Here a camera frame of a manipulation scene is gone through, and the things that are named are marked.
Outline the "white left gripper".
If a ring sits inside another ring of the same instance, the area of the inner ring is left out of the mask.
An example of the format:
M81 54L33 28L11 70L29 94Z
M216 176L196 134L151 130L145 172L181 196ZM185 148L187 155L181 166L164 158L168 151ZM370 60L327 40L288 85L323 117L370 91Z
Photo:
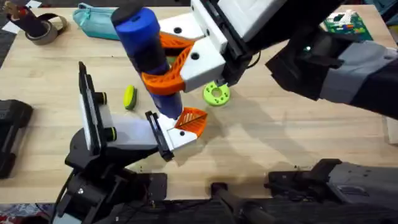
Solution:
M157 151L165 161L173 159L173 149L190 144L203 134L208 116L205 111L191 107L184 107L178 120L151 111L145 113L145 119L112 114L108 106L99 111L108 147L124 156L136 152L143 158L145 152ZM166 129L171 142L166 138Z

